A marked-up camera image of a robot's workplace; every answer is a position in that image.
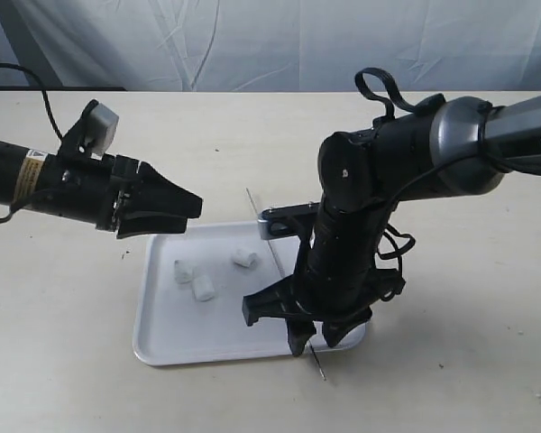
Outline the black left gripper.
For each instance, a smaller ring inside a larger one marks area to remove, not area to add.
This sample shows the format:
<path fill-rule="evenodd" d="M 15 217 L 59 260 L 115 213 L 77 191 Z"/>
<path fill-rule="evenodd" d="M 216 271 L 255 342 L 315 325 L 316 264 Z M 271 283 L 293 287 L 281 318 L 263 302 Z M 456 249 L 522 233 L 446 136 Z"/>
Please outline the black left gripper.
<path fill-rule="evenodd" d="M 123 155 L 65 160 L 46 157 L 40 172 L 40 212 L 116 232 L 117 239 L 177 235 L 202 213 L 203 199 Z"/>

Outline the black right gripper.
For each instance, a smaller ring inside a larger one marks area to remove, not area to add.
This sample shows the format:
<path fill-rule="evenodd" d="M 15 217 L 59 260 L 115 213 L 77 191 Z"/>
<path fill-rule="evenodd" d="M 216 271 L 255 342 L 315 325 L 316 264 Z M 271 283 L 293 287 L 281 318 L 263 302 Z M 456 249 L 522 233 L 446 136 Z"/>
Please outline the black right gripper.
<path fill-rule="evenodd" d="M 242 313 L 247 327 L 261 318 L 287 319 L 289 350 L 301 356 L 316 334 L 315 322 L 322 324 L 322 336 L 335 347 L 372 316 L 371 305 L 390 301 L 404 289 L 401 268 L 370 268 L 364 275 L 321 278 L 306 272 L 298 285 L 297 301 L 292 292 L 293 276 L 243 297 Z M 296 318 L 300 309 L 302 317 Z"/>

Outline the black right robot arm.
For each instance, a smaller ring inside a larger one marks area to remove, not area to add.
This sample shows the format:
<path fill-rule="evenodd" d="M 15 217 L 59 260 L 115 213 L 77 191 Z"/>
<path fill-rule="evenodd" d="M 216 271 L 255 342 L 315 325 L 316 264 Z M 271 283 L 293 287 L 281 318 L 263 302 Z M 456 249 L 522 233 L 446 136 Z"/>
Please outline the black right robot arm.
<path fill-rule="evenodd" d="M 415 241 L 401 201 L 482 195 L 512 170 L 541 175 L 541 96 L 498 106 L 429 97 L 318 153 L 318 199 L 249 223 L 153 230 L 133 348 L 153 366 L 349 348 L 371 307 L 403 290 Z"/>

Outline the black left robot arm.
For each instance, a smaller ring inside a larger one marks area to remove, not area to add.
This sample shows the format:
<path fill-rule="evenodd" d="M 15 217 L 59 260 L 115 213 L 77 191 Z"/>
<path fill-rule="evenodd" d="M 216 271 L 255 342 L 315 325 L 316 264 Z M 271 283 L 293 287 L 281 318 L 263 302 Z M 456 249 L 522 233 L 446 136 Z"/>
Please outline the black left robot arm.
<path fill-rule="evenodd" d="M 176 235 L 200 217 L 203 200 L 123 155 L 72 157 L 0 142 L 0 205 L 88 223 L 125 239 Z"/>

